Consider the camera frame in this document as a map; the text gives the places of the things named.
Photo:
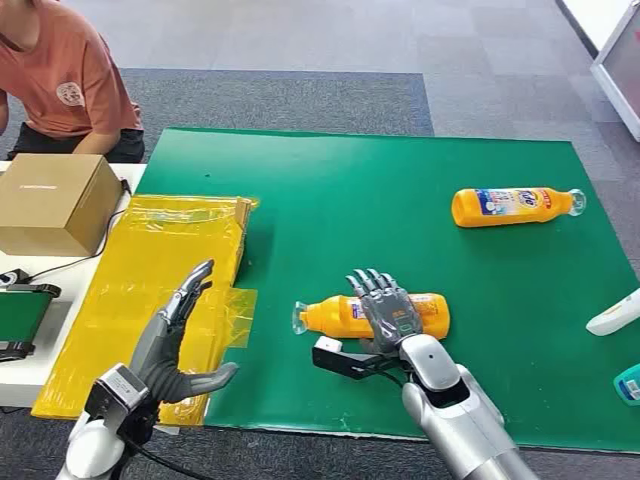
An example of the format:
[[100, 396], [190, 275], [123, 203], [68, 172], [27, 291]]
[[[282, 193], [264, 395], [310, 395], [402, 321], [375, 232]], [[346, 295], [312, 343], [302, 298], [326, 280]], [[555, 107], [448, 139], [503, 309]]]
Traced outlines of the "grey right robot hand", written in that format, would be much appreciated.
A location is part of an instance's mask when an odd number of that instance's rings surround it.
[[365, 353], [397, 356], [405, 338], [423, 332], [423, 322], [408, 292], [388, 273], [354, 269], [346, 280], [352, 287], [374, 333], [362, 338]]

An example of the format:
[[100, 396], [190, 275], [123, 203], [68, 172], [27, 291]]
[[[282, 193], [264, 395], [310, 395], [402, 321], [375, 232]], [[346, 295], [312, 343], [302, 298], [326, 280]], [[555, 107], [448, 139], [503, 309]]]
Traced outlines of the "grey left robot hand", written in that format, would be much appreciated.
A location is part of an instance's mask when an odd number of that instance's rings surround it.
[[129, 369], [146, 385], [152, 399], [175, 404], [209, 394], [226, 387], [239, 369], [234, 362], [201, 374], [184, 373], [178, 368], [186, 323], [202, 293], [212, 285], [206, 279], [212, 274], [214, 265], [209, 259], [194, 267], [139, 338]]

